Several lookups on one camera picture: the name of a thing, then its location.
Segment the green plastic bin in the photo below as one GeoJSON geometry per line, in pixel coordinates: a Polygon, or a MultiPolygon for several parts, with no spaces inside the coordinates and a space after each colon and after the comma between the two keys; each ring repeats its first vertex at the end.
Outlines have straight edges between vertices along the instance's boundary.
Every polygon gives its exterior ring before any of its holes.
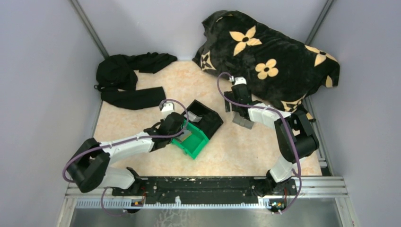
{"type": "Polygon", "coordinates": [[[190,156],[192,159],[195,159],[208,144],[209,138],[202,130],[190,122],[188,122],[186,130],[190,130],[192,135],[183,142],[179,142],[174,138],[172,140],[172,144],[181,149],[184,154],[190,156]]]}

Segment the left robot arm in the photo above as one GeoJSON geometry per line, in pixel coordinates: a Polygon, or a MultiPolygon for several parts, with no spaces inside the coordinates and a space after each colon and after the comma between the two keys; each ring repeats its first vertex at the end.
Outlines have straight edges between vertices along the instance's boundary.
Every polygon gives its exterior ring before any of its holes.
{"type": "Polygon", "coordinates": [[[137,135],[110,142],[87,139],[63,169],[63,178],[75,183],[82,193],[98,187],[123,189],[131,196],[140,193],[142,183],[130,168],[115,168],[119,160],[164,148],[182,134],[185,117],[173,112],[137,135]]]}

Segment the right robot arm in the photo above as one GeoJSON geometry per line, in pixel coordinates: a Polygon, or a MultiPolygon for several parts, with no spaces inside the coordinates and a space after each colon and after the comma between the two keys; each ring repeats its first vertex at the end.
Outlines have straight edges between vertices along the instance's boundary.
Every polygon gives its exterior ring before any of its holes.
{"type": "Polygon", "coordinates": [[[263,183],[255,186],[259,195],[284,192],[293,174],[301,174],[300,162],[316,151],[320,144],[303,111],[283,112],[260,101],[253,101],[246,84],[233,85],[222,93],[226,112],[235,112],[234,121],[246,128],[254,123],[274,129],[281,156],[267,171],[263,183]]]}

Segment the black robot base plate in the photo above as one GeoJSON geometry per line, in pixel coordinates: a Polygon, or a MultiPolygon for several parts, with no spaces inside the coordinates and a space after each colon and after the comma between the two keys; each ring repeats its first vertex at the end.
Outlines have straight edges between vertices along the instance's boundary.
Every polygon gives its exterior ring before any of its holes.
{"type": "Polygon", "coordinates": [[[274,183],[267,177],[142,177],[128,189],[113,188],[113,196],[144,196],[146,204],[256,204],[259,197],[296,195],[295,180],[274,183]]]}

